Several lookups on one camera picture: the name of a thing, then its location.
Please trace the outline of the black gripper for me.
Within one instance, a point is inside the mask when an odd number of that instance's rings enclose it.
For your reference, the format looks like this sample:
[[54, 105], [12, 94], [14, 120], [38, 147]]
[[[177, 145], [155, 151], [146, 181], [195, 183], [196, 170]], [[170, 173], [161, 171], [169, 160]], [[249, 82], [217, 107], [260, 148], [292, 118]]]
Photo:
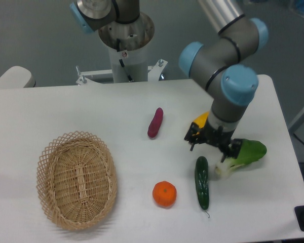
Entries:
[[217, 147], [222, 152], [220, 162], [227, 158], [236, 159], [239, 156], [243, 139], [233, 139], [231, 137], [237, 127], [237, 123], [223, 123], [220, 120], [207, 119], [201, 129], [195, 122], [192, 122], [184, 140], [189, 143], [190, 151], [193, 151], [196, 144], [208, 144]]

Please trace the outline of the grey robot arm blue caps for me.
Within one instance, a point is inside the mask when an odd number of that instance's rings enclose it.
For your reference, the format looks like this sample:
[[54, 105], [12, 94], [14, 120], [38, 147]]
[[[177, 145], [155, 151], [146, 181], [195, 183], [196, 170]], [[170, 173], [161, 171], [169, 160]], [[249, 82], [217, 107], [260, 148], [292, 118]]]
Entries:
[[[207, 48], [200, 42], [186, 46], [178, 65], [212, 98], [203, 127], [190, 126], [185, 136], [191, 145], [217, 147], [224, 158], [237, 158], [242, 141], [232, 135], [258, 87], [256, 73], [241, 64], [268, 41], [266, 25], [245, 16], [236, 1], [200, 1], [202, 10], [219, 40]], [[148, 79], [147, 61], [138, 55], [154, 35], [152, 20], [141, 12], [139, 1], [74, 1], [70, 10], [86, 33], [98, 32], [111, 48], [113, 80], [116, 83]]]

